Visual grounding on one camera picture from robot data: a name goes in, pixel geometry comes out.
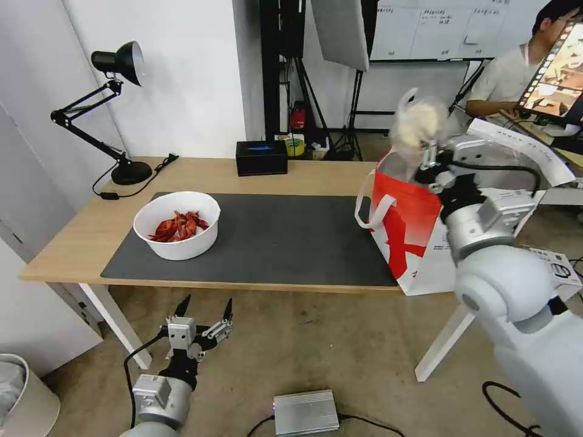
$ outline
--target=white bowl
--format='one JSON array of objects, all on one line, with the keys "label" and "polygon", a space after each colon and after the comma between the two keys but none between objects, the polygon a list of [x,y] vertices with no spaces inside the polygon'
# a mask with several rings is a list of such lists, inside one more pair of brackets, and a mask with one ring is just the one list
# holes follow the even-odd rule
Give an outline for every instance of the white bowl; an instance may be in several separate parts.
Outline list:
[{"label": "white bowl", "polygon": [[[200,218],[206,220],[208,228],[197,228],[196,235],[188,240],[162,243],[150,240],[160,222],[173,219],[174,210],[186,214],[200,211]],[[178,191],[160,196],[144,206],[134,218],[134,231],[148,243],[148,246],[164,259],[178,261],[194,258],[207,250],[217,239],[219,232],[219,204],[208,194],[196,191]]]}]

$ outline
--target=black desk lamp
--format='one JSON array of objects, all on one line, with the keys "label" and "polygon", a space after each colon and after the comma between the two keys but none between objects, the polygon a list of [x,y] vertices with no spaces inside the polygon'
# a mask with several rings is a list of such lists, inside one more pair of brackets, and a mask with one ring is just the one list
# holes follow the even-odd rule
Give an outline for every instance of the black desk lamp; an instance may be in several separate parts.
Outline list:
[{"label": "black desk lamp", "polygon": [[[51,112],[50,119],[116,160],[118,163],[117,167],[111,172],[111,180],[114,183],[118,185],[132,185],[143,182],[152,175],[152,169],[148,164],[139,161],[131,161],[128,159],[125,152],[113,149],[104,142],[99,141],[87,132],[73,125],[74,119],[121,94],[121,85],[123,82],[115,76],[116,73],[119,73],[131,83],[141,86],[140,80],[143,79],[145,70],[144,57],[141,54],[140,46],[136,41],[131,41],[121,46],[115,53],[93,52],[91,54],[91,63],[96,69],[103,72],[105,77],[110,80],[105,85],[86,96],[81,97],[70,105]],[[102,91],[105,91],[106,89],[109,89],[113,94],[101,99],[99,102],[86,106],[78,106],[80,103]]]}]

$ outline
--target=man's hair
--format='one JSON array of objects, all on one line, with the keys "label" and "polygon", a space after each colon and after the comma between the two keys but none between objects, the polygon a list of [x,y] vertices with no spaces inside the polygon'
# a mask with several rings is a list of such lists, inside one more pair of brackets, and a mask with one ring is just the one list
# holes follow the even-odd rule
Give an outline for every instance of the man's hair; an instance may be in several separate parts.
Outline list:
[{"label": "man's hair", "polygon": [[536,16],[533,35],[539,31],[540,25],[545,18],[550,18],[552,22],[555,22],[577,8],[580,8],[580,11],[583,12],[583,0],[551,0]]}]

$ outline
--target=white shirt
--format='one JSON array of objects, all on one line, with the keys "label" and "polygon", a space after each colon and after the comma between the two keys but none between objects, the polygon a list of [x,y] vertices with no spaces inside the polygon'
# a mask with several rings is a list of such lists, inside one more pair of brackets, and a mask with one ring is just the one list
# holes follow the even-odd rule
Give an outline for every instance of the white shirt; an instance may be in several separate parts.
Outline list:
[{"label": "white shirt", "polygon": [[518,101],[538,68],[528,65],[523,48],[516,47],[486,66],[468,100]]}]

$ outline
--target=lamp arm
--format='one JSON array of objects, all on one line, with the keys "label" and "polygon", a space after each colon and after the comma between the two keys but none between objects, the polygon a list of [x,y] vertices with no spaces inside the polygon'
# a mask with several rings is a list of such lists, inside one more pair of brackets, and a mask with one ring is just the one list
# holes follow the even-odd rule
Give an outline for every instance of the lamp arm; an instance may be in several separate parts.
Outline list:
[{"label": "lamp arm", "polygon": [[[72,134],[75,134],[76,136],[78,136],[82,140],[84,140],[84,141],[88,142],[89,144],[91,144],[92,146],[96,147],[97,149],[99,149],[103,153],[108,154],[114,160],[120,162],[120,164],[126,163],[129,160],[126,158],[125,152],[122,152],[122,153],[116,152],[115,150],[113,150],[111,147],[109,147],[104,142],[98,140],[97,138],[92,137],[84,130],[81,130],[79,127],[76,127],[73,125],[74,119],[76,119],[76,118],[82,116],[83,114],[95,109],[98,106],[101,106],[104,103],[107,103],[109,100],[119,96],[119,94],[121,94],[121,85],[122,84],[123,84],[123,82],[121,82],[118,79],[111,79],[106,84],[100,86],[95,91],[92,91],[89,94],[81,97],[79,100],[75,100],[73,103],[70,103],[69,105],[65,106],[64,108],[54,110],[53,112],[50,113],[50,119],[54,123],[58,124],[59,126],[67,129]],[[110,91],[112,91],[113,94],[110,94],[109,96],[107,96],[107,97],[101,99],[100,101],[93,103],[91,105],[87,105],[87,106],[83,106],[83,107],[76,107],[80,103],[86,101],[87,99],[93,97],[96,94],[99,94],[102,91],[105,91],[106,89],[109,89]]]}]

